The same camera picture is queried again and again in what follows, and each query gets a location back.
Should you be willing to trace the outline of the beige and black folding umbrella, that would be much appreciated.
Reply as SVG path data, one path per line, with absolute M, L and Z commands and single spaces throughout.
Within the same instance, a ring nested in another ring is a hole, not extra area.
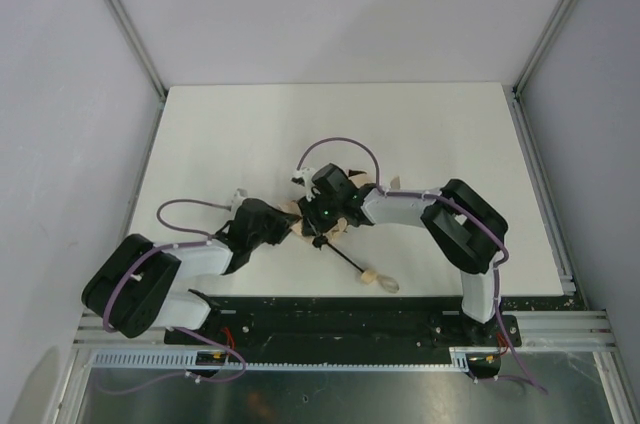
M 344 200 L 344 199 L 347 199 L 348 197 L 352 197 L 356 195 L 360 202 L 359 206 L 363 203 L 363 200 L 366 194 L 369 191 L 371 191 L 374 187 L 373 179 L 366 172 L 355 171 L 351 169 L 345 171 L 333 163 L 330 163 L 322 167 L 321 169 L 317 170 L 313 178 L 313 181 L 315 184 L 315 196 L 318 194 L 321 194 L 321 195 L 326 195 L 329 197 L 335 197 L 335 198 Z M 291 232 L 296 236 L 298 236 L 300 239 L 312 245 L 311 239 L 305 238 L 301 234 L 302 216 L 299 210 L 299 199 L 292 200 L 282 204 L 280 206 L 280 209 L 284 212 L 297 214 L 300 216 L 300 221 L 291 227 Z M 360 224 L 357 227 L 361 225 L 369 226 L 371 224 L 371 221 L 364 216 L 364 212 L 361 211 L 360 208 L 359 208 L 359 211 L 360 211 L 360 217 L 359 217 Z M 344 262 L 352 266 L 357 271 L 359 281 L 362 284 L 367 286 L 370 286 L 372 284 L 377 284 L 380 288 L 382 288 L 385 292 L 389 294 L 398 293 L 400 290 L 400 286 L 394 278 L 381 274 L 368 265 L 360 264 L 354 261 L 350 256 L 345 254 L 342 250 L 340 250 L 335 245 L 335 242 L 337 241 L 337 239 L 343 236 L 344 234 L 346 234 L 350 227 L 355 227 L 355 226 L 349 225 L 344 233 L 340 234 L 331 243 L 325 244 L 319 250 L 328 248 L 334 254 L 339 256 L 340 259 L 342 259 Z

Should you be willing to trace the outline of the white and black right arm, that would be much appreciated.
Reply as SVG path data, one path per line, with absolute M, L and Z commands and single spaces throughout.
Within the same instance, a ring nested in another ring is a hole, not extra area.
M 464 332 L 473 340 L 492 334 L 501 300 L 496 272 L 509 258 L 506 220 L 459 179 L 433 191 L 384 188 L 366 179 L 333 163 L 295 171 L 292 181 L 305 188 L 297 201 L 301 234 L 318 240 L 339 228 L 383 224 L 426 229 L 460 271 Z

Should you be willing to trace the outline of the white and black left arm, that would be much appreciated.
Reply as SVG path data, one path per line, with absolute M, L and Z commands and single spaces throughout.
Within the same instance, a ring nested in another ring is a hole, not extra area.
M 281 244 L 300 220 L 247 198 L 231 220 L 202 240 L 158 245 L 131 234 L 86 284 L 81 302 L 102 318 L 107 332 L 130 339 L 152 327 L 198 330 L 213 305 L 198 291 L 181 291 L 179 283 L 238 271 L 261 245 Z

